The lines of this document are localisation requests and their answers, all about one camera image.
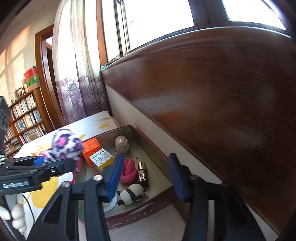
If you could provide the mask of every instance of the blue clamp pad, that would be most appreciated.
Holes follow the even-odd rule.
[[[104,177],[104,190],[107,192],[106,198],[108,202],[112,200],[118,187],[120,176],[123,170],[124,155],[116,155],[112,165],[106,166],[102,171]]]
[[[40,164],[42,164],[42,163],[44,163],[44,157],[43,156],[38,156],[37,158],[36,158],[36,160],[34,160],[34,165],[36,166],[36,165],[40,165]]]
[[[191,202],[195,187],[189,182],[191,176],[189,168],[180,164],[175,153],[169,155],[168,165],[177,197],[181,202]]]

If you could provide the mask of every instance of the red box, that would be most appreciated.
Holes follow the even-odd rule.
[[[24,79],[28,78],[32,74],[38,74],[37,68],[31,68],[26,73],[24,73]]]

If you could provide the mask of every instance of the wooden door frame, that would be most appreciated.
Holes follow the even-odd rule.
[[[54,93],[47,59],[46,39],[52,36],[53,29],[54,25],[51,25],[35,34],[35,58],[43,99],[52,123],[57,129],[64,126],[65,121]]]
[[[103,11],[102,0],[97,0],[96,1],[96,30],[97,30],[97,36],[98,36],[98,48],[99,48],[99,58],[100,58],[101,66],[107,64],[108,62],[102,11]]]

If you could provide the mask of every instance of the hand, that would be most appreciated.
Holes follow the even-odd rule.
[[[17,194],[16,199],[17,204],[12,208],[11,215],[6,208],[0,206],[0,217],[6,221],[11,220],[12,217],[12,226],[15,229],[18,229],[20,233],[24,233],[27,230],[27,225],[25,221],[24,207],[22,205],[23,197],[21,194]]]

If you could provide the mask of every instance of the cable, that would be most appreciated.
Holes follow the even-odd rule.
[[[31,208],[31,206],[30,206],[30,203],[28,202],[28,199],[24,196],[24,194],[22,194],[22,196],[24,197],[24,199],[26,199],[26,201],[27,201],[27,203],[28,203],[28,205],[29,205],[29,208],[30,208],[31,213],[32,213],[32,217],[33,217],[33,225],[34,225],[34,224],[35,224],[35,218],[34,218],[34,214],[33,214],[32,208]]]

